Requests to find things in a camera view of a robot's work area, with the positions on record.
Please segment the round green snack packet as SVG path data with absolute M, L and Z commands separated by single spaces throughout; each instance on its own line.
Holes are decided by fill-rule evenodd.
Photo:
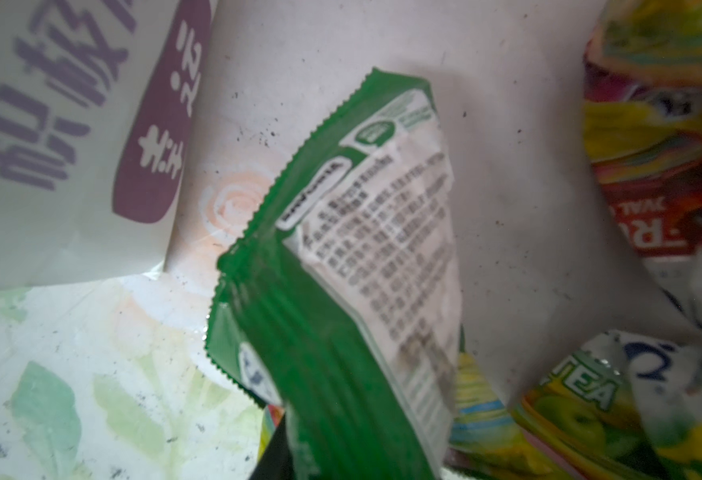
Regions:
M 211 362 L 281 406 L 299 479 L 435 479 L 462 289 L 454 174 L 429 82 L 375 69 L 218 260 Z

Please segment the purple pink cherry candy bag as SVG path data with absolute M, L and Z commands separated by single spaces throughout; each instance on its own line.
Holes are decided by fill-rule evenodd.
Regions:
M 702 1 L 609 1 L 583 57 L 583 140 L 612 215 L 702 329 Z

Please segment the small green snack packet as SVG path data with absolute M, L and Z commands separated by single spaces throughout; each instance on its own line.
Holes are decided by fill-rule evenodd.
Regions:
M 445 463 L 472 479 L 702 479 L 702 346 L 606 332 L 515 406 L 461 352 Z

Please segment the white printed paper bag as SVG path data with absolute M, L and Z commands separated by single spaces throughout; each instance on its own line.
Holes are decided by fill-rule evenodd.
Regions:
M 0 0 L 0 290 L 162 272 L 216 10 Z

